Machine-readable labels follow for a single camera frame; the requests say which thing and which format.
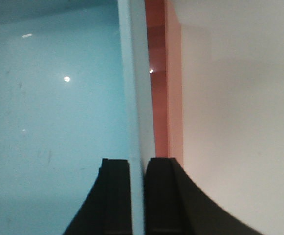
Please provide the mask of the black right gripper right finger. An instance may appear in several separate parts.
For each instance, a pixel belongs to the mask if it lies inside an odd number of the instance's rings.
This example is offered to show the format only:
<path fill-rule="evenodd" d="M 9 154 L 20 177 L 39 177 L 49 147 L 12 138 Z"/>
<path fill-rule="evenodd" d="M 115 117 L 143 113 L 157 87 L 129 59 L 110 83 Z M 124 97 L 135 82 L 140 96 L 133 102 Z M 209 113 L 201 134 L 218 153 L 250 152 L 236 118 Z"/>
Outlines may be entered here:
<path fill-rule="evenodd" d="M 145 180 L 148 235 L 258 235 L 212 201 L 175 158 L 149 160 Z"/>

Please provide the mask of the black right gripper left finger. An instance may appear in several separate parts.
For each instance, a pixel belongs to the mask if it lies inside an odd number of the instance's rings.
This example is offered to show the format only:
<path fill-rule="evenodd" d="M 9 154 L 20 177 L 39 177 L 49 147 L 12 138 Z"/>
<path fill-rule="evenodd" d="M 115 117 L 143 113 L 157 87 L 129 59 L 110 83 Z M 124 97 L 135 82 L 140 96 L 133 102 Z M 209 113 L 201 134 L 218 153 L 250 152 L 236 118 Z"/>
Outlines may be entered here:
<path fill-rule="evenodd" d="M 103 159 L 96 181 L 65 235 L 132 235 L 127 160 Z"/>

